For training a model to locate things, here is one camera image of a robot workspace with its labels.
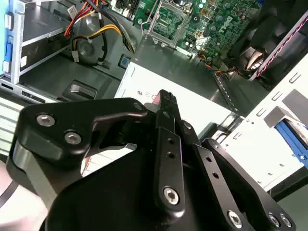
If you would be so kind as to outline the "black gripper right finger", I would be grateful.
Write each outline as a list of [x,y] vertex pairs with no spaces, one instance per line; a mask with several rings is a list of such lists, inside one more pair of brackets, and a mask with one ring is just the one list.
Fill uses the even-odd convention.
[[292,218],[214,139],[179,122],[190,200],[207,231],[295,231]]

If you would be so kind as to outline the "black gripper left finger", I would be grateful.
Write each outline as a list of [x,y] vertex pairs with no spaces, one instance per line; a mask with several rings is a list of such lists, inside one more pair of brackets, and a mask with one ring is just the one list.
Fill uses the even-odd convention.
[[160,90],[157,111],[133,98],[36,104],[18,118],[8,171],[31,184],[50,211],[60,193],[123,156],[154,159],[153,197],[163,223],[185,211],[180,113],[176,97]]

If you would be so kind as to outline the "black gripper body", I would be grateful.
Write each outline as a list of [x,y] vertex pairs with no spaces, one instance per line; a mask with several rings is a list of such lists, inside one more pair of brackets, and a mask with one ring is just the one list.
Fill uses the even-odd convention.
[[167,225],[154,204],[154,159],[123,156],[60,193],[45,231],[222,231],[224,226],[200,173],[183,164],[185,213]]

